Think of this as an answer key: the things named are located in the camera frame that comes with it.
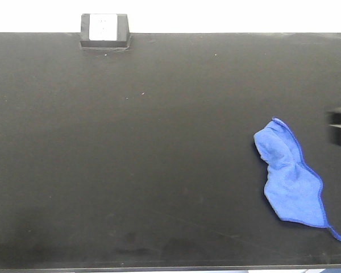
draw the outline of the white label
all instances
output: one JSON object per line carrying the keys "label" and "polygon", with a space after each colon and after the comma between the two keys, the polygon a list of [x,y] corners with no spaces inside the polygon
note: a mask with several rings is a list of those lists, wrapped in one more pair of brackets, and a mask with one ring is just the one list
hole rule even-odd
{"label": "white label", "polygon": [[89,39],[116,41],[118,38],[117,14],[90,14]]}

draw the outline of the blue cloth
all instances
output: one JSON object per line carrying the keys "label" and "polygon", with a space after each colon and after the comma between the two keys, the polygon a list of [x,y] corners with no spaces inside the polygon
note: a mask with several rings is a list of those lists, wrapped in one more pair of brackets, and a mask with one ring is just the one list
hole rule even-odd
{"label": "blue cloth", "polygon": [[305,163],[291,129],[273,118],[254,135],[254,140],[261,158],[269,165],[264,193],[280,220],[327,228],[341,241],[341,235],[327,220],[321,199],[322,179]]}

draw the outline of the black table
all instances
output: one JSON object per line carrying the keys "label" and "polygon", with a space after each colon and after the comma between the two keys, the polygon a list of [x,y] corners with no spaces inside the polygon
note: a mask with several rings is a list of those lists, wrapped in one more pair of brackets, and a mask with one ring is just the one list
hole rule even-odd
{"label": "black table", "polygon": [[79,41],[0,34],[1,270],[341,267],[327,230],[276,217],[253,144],[291,126],[341,233],[341,35]]}

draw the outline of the white wall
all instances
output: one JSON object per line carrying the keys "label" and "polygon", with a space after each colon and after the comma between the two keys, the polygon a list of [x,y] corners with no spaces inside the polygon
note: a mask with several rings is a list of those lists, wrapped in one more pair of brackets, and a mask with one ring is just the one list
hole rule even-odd
{"label": "white wall", "polygon": [[131,32],[341,32],[341,0],[0,0],[0,32],[80,32],[82,13],[127,13]]}

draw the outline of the black surface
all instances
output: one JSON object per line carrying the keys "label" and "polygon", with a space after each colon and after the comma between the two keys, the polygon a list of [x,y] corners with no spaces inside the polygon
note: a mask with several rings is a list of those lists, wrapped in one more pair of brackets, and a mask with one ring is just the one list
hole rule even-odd
{"label": "black surface", "polygon": [[278,220],[253,144],[290,125],[341,233],[341,35],[79,40],[0,34],[1,269],[341,266],[326,230]]}

